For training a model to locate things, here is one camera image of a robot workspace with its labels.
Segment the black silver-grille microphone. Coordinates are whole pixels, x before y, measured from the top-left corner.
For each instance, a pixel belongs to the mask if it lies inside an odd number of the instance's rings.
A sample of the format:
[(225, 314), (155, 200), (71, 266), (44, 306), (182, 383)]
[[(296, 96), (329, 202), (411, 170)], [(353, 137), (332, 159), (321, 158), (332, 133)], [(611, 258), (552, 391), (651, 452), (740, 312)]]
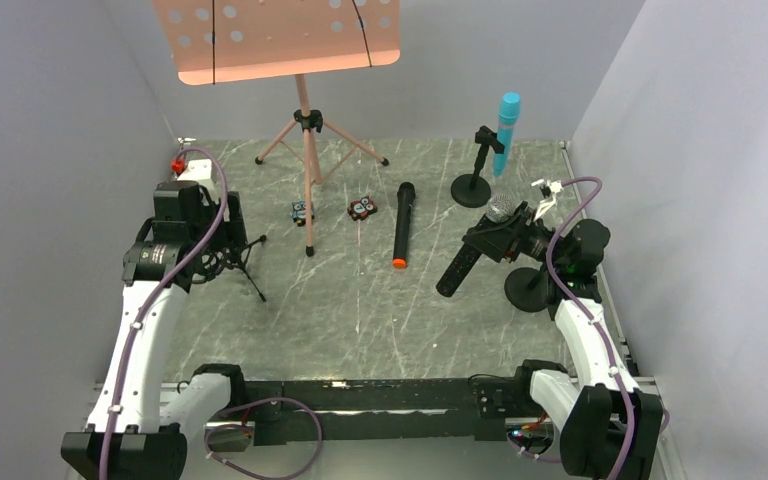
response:
[[(465, 236), (504, 223), (515, 210), (516, 206), (509, 195), (492, 196), (485, 207), (484, 214), (476, 225), (467, 230)], [(463, 239), (463, 245), (436, 284), (437, 292), (446, 298), (452, 297), (481, 256), (480, 250)]]

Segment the black shock mount tripod stand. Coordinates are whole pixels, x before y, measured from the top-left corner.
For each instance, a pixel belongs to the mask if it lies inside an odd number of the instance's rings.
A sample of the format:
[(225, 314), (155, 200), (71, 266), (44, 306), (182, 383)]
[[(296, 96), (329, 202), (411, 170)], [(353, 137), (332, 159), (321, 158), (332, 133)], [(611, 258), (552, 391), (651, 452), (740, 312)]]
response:
[(221, 249), (205, 247), (191, 262), (193, 285), (203, 285), (216, 279), (224, 271), (239, 270), (249, 280), (262, 302), (267, 298), (249, 274), (247, 267), (254, 246), (267, 241), (266, 235), (245, 245), (231, 245)]

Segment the blue microphone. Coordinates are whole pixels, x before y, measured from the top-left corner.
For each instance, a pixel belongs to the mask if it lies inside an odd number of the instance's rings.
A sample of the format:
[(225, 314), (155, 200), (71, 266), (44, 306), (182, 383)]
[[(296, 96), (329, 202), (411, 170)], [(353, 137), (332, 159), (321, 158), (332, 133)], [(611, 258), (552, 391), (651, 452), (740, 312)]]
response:
[(497, 140), (504, 146), (501, 153), (495, 153), (493, 159), (493, 176), (500, 177), (508, 163), (511, 152), (511, 144), (514, 136), (514, 127), (521, 112), (521, 97), (516, 92), (505, 93), (500, 101), (498, 109)]

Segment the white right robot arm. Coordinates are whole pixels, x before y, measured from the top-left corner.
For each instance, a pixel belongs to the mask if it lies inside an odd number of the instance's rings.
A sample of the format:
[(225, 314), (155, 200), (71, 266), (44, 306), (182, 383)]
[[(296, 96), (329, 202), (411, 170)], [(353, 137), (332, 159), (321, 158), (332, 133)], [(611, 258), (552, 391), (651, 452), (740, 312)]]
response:
[(519, 268), (505, 281), (516, 308), (547, 310), (570, 350), (577, 376), (545, 361), (526, 361), (522, 384), (555, 426), (554, 445), (571, 476), (647, 479), (652, 472), (664, 409), (643, 392), (611, 339), (596, 282), (610, 231), (578, 221), (557, 241), (526, 203), (491, 202), (463, 237), (469, 265), (479, 255), (496, 262), (527, 255), (540, 267)]

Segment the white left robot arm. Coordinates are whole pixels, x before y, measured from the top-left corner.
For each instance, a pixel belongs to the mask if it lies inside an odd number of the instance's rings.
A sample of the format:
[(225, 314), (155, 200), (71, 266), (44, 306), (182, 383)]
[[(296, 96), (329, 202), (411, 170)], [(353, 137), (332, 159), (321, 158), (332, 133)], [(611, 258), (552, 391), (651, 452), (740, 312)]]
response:
[(122, 315), (113, 357), (86, 425), (61, 456), (84, 479), (178, 479), (188, 446), (219, 411), (249, 395), (238, 365), (204, 364), (162, 403), (175, 327), (195, 284), (241, 269), (251, 245), (236, 192), (192, 180), (157, 185), (154, 213), (123, 258)]

